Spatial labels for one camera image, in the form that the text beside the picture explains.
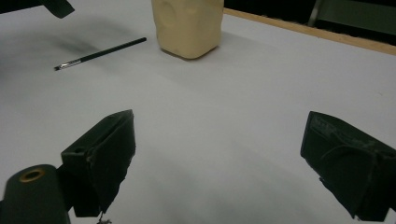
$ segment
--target black paintbrush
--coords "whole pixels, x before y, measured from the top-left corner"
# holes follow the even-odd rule
[[[132,45],[145,42],[146,40],[147,39],[145,37],[140,38],[140,39],[136,39],[134,41],[131,41],[131,42],[128,42],[126,44],[122,44],[122,45],[116,46],[116,47],[111,48],[111,49],[105,49],[105,50],[96,52],[94,54],[91,54],[91,55],[88,55],[88,56],[85,56],[85,57],[82,57],[82,58],[79,58],[79,59],[75,59],[75,60],[73,60],[71,62],[63,63],[61,65],[58,65],[58,66],[54,67],[54,69],[55,69],[55,71],[58,71],[58,70],[66,68],[66,67],[70,67],[70,66],[73,66],[73,65],[76,65],[76,64],[79,64],[79,63],[84,63],[84,62],[87,62],[87,61],[89,61],[91,59],[106,55],[108,53],[111,53],[111,52],[114,52],[114,51],[117,51],[117,50],[120,50],[120,49],[125,49],[125,48],[128,48],[128,47],[131,47]]]

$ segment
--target wooden table edge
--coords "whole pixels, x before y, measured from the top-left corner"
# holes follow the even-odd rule
[[[289,21],[270,19],[270,18],[267,18],[264,16],[254,15],[254,14],[237,11],[237,10],[233,10],[233,9],[229,9],[229,8],[224,8],[224,14],[243,18],[243,19],[250,20],[250,21],[262,22],[262,23],[265,23],[268,25],[279,27],[279,28],[295,31],[298,33],[306,34],[306,35],[312,35],[312,36],[316,36],[316,37],[323,38],[323,39],[328,39],[331,41],[348,44],[348,45],[360,47],[363,49],[370,49],[370,50],[375,50],[375,51],[382,52],[382,53],[396,55],[396,46],[392,46],[392,45],[386,44],[386,43],[377,42],[374,40],[363,39],[363,38],[354,37],[354,36],[350,36],[350,35],[341,35],[341,34],[333,33],[330,31],[319,30],[317,28],[304,26],[304,25],[289,22]]]

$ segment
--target white surface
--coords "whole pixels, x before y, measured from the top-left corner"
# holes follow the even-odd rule
[[[137,149],[114,224],[357,222],[300,157],[304,126],[314,110],[396,147],[395,56],[224,16],[220,47],[186,62],[160,51],[149,1],[72,4],[63,20],[43,7],[0,15],[1,192],[132,108]]]

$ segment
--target white table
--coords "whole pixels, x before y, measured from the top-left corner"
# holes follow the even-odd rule
[[[132,108],[137,149],[105,215],[114,224],[357,222],[300,157],[304,126],[314,110],[396,147],[395,56],[225,15],[220,46],[186,62],[159,49],[150,1],[71,3],[63,20],[43,7],[0,15],[0,192]]]

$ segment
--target black object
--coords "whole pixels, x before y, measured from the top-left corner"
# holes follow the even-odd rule
[[[140,39],[133,40],[133,41],[131,41],[131,42],[128,42],[128,43],[125,43],[125,44],[116,46],[116,47],[111,48],[111,49],[105,49],[105,50],[96,52],[96,53],[94,53],[94,54],[90,54],[90,55],[88,55],[88,56],[82,57],[82,58],[80,58],[80,59],[75,59],[75,60],[70,61],[70,62],[68,62],[68,63],[63,63],[63,64],[61,64],[61,65],[58,65],[58,66],[54,67],[53,69],[54,69],[55,71],[59,71],[59,70],[61,70],[61,69],[64,69],[64,68],[66,68],[66,67],[70,67],[70,66],[73,66],[73,65],[76,65],[76,64],[79,64],[79,63],[85,63],[85,62],[87,62],[87,61],[89,61],[89,60],[92,60],[92,59],[95,59],[95,58],[104,56],[104,55],[109,54],[109,53],[112,53],[112,52],[114,52],[114,51],[117,51],[117,50],[120,50],[120,49],[125,49],[125,48],[128,48],[128,47],[131,47],[132,45],[140,44],[140,43],[142,43],[142,42],[145,42],[146,40],[147,40],[147,39],[146,39],[145,37],[142,37],[142,38],[140,38]]]
[[[39,6],[46,7],[58,18],[64,18],[74,11],[66,0],[2,0],[0,1],[0,14]]]
[[[102,119],[62,152],[56,169],[37,165],[12,176],[0,202],[0,224],[70,223],[106,212],[135,152],[132,110]]]
[[[310,112],[301,156],[352,217],[384,221],[396,208],[396,151],[350,124]]]

